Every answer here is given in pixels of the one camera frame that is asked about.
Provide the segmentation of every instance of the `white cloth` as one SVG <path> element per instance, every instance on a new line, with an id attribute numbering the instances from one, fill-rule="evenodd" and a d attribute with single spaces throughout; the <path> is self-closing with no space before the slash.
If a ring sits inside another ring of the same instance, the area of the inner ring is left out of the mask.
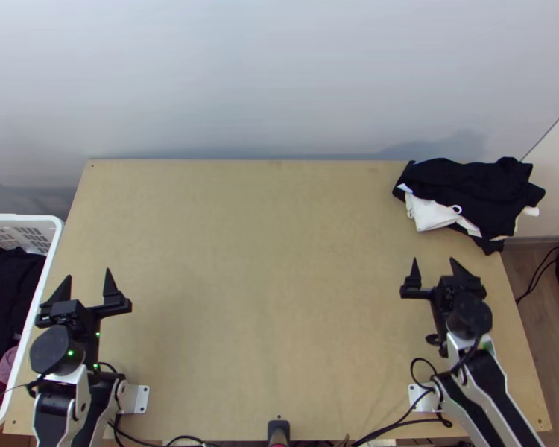
<path id="1" fill-rule="evenodd" d="M 470 222 L 461 215 L 463 212 L 461 206 L 445 206 L 435 202 L 434 200 L 420 199 L 414 195 L 414 192 L 405 183 L 402 183 L 397 187 L 405 191 L 405 207 L 408 212 L 408 217 L 410 219 L 414 219 L 414 222 L 416 223 L 416 230 L 418 232 L 442 228 L 451 224 L 458 224 L 465 228 L 468 235 L 476 236 L 478 238 L 482 237 L 480 229 L 474 225 L 474 223 Z M 539 209 L 532 206 L 526 206 L 522 210 L 522 214 L 538 216 Z M 517 231 L 517 221 L 518 218 L 516 218 L 516 228 L 514 232 Z M 502 235 L 491 239 L 491 241 L 500 241 L 506 238 L 507 236 Z"/>

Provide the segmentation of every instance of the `white laundry basket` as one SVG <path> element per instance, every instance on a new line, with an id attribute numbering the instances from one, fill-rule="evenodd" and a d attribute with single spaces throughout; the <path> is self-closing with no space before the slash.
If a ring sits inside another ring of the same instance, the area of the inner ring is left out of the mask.
<path id="1" fill-rule="evenodd" d="M 63 227 L 63 222 L 54 216 L 0 214 L 0 247 L 7 250 L 21 247 L 27 253 L 40 254 L 46 257 L 40 281 L 37 284 L 37 289 L 27 314 L 27 320 L 25 320 L 25 327 L 19 341 L 19 348 L 16 351 L 13 368 L 10 371 L 10 377 L 6 386 L 7 390 L 15 386 L 21 363 L 25 360 L 23 356 L 29 343 L 31 330 L 35 324 L 35 315 L 40 306 L 45 281 L 48 278 L 48 272 L 50 271 Z M 4 395 L 2 406 L 0 406 L 0 425 L 6 417 L 6 411 L 13 392 L 15 390 Z"/>

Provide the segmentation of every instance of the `white wall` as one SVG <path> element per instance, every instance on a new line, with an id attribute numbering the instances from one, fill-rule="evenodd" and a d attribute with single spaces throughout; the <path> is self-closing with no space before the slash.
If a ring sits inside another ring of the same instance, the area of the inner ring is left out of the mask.
<path id="1" fill-rule="evenodd" d="M 494 161 L 558 116 L 559 0 L 0 0 L 8 187 L 88 157 Z"/>
<path id="2" fill-rule="evenodd" d="M 559 236 L 559 122 L 523 161 L 534 163 L 531 181 L 546 189 L 546 195 L 538 218 L 520 218 L 517 235 Z"/>

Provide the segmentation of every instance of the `pile of clothes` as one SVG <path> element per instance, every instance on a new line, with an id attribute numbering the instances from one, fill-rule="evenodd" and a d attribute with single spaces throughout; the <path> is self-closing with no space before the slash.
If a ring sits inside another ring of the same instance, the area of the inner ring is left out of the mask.
<path id="1" fill-rule="evenodd" d="M 0 248 L 0 404 L 45 256 Z"/>
<path id="2" fill-rule="evenodd" d="M 503 251 L 521 214 L 538 216 L 545 190 L 529 182 L 532 165 L 504 157 L 496 163 L 449 159 L 409 162 L 393 195 L 405 202 L 417 231 L 447 226 L 470 236 L 484 254 Z"/>

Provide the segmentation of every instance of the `plastic basket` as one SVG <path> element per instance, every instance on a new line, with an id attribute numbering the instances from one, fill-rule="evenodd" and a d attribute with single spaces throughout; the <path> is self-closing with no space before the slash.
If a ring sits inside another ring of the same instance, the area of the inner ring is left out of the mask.
<path id="1" fill-rule="evenodd" d="M 31 330 L 35 323 L 35 315 L 40 306 L 45 281 L 48 278 L 48 272 L 54 260 L 54 254 L 56 253 L 63 227 L 63 222 L 54 216 L 0 214 L 0 247 L 7 250 L 21 247 L 27 253 L 40 254 L 46 257 L 40 281 L 35 289 L 31 307 L 25 320 L 19 348 L 16 350 L 13 368 L 10 371 L 10 377 L 6 386 L 7 390 L 16 384 L 16 378 L 19 375 L 23 356 L 27 350 Z M 4 395 L 2 406 L 0 406 L 0 425 L 6 417 L 12 392 L 9 391 Z"/>

